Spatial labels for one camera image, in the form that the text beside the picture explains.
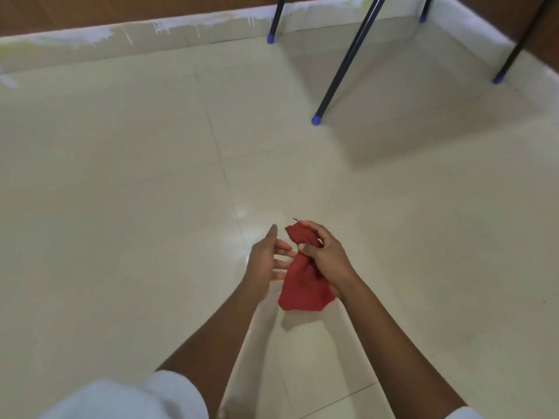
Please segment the forearm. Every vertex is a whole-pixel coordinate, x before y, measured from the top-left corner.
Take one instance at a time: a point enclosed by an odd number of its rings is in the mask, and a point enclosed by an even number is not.
[[[443,419],[466,405],[359,277],[343,303],[396,419]]]
[[[185,341],[159,370],[186,376],[217,415],[229,376],[239,355],[260,294],[243,280],[227,301]]]

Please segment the red cloth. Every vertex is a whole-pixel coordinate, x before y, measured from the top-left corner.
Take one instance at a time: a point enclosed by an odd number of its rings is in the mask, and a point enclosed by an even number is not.
[[[321,247],[316,233],[300,222],[285,228],[294,243]],[[319,312],[334,301],[330,285],[320,273],[313,258],[297,253],[287,269],[278,304],[283,310],[311,310]]]

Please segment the white shirt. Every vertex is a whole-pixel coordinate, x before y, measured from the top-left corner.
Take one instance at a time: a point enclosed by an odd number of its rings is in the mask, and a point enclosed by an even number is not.
[[[102,379],[55,404],[39,419],[208,419],[204,399],[184,376],[160,370],[138,387]],[[481,419],[461,407],[447,419]]]

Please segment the black metal leg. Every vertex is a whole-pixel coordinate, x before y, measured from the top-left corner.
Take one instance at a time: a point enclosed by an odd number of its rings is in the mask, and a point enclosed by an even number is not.
[[[534,32],[535,28],[538,26],[539,21],[543,18],[545,13],[547,13],[549,7],[551,7],[552,1],[553,0],[543,0],[541,6],[539,6],[538,11],[535,13],[534,19],[532,19],[530,25],[528,25],[526,31],[524,31],[524,34],[521,36],[521,39],[516,44],[516,47],[514,47],[513,52],[510,54],[509,58],[507,58],[507,61],[505,62],[497,76],[493,79],[494,84],[500,84],[501,82],[503,82],[503,79],[505,79],[505,75],[509,71],[510,67],[513,65],[518,55],[526,46],[528,39]]]
[[[425,23],[427,20],[427,15],[429,14],[429,7],[431,7],[431,1],[433,0],[425,0],[425,5],[423,6],[423,11],[421,13],[421,17],[419,18],[419,23]]]
[[[283,10],[283,5],[285,0],[279,0],[278,6],[276,7],[276,14],[274,15],[274,20],[272,20],[272,27],[270,28],[270,33],[268,34],[268,44],[274,44],[274,38],[276,37],[276,30],[280,23],[281,12]]]
[[[332,101],[332,97],[336,93],[336,90],[340,86],[340,83],[342,83],[342,79],[344,79],[346,72],[348,71],[351,63],[353,62],[353,58],[359,51],[359,48],[361,47],[361,44],[365,40],[365,37],[367,36],[369,29],[371,29],[374,20],[377,18],[378,13],[381,11],[384,2],[385,0],[373,1],[373,5],[371,6],[371,8],[369,8],[369,11],[367,12],[367,16],[365,16],[365,19],[363,20],[363,23],[361,23],[361,26],[357,31],[355,38],[353,38],[353,42],[351,43],[349,50],[346,53],[346,56],[344,57],[344,60],[342,61],[342,64],[338,69],[338,72],[336,72],[336,75],[334,76],[334,79],[330,84],[328,91],[326,91],[326,95],[324,96],[322,103],[320,103],[320,107],[318,107],[318,111],[312,118],[313,125],[316,126],[320,124],[324,112],[326,111],[328,105]]]

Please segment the hand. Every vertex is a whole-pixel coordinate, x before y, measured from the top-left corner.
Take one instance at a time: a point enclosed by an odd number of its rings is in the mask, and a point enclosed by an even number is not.
[[[347,284],[360,280],[349,262],[346,251],[340,242],[322,225],[310,221],[301,221],[301,225],[311,228],[322,240],[323,247],[299,244],[299,252],[312,257],[320,272],[336,291],[334,295],[343,296]]]
[[[278,227],[272,225],[266,237],[258,241],[252,246],[250,256],[248,258],[247,271],[243,277],[243,281],[256,286],[257,291],[262,295],[262,299],[268,294],[268,286],[270,281],[283,280],[285,278],[285,270],[290,263],[274,258],[274,255],[295,257],[295,252],[291,250],[291,246],[277,238]]]

